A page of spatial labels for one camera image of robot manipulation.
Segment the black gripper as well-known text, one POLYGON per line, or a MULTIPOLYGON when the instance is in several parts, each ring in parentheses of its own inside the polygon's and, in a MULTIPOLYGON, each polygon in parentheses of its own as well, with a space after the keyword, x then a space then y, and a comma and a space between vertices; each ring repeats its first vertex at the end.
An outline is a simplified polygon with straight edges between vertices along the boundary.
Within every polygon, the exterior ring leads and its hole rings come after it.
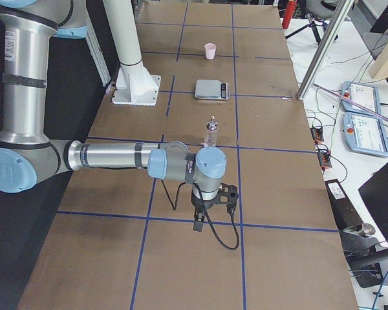
POLYGON ((193 230, 200 231, 200 225, 204 223, 204 214, 217 204, 217 191, 192 191, 191 203, 195 208, 193 230))

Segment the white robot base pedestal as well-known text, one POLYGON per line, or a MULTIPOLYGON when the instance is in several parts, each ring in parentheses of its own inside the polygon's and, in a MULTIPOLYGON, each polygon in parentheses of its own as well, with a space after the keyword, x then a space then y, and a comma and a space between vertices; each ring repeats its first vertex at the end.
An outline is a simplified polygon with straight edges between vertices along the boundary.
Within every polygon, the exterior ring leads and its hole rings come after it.
POLYGON ((103 5, 120 62, 113 103, 156 105, 161 77, 144 66, 131 2, 104 1, 103 5))

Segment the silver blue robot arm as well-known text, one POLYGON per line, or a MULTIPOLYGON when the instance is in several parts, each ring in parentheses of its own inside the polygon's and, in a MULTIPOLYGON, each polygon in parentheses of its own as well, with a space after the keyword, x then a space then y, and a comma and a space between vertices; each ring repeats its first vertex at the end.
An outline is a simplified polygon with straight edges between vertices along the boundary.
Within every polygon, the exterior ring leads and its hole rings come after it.
POLYGON ((45 135, 49 41, 86 37, 85 1, 0 1, 0 20, 6 30, 0 191, 26 191, 80 169, 145 169, 152 178, 192 186, 195 231, 214 205, 233 211, 237 191, 222 182, 226 156, 217 147, 190 152, 179 141, 88 144, 45 135))

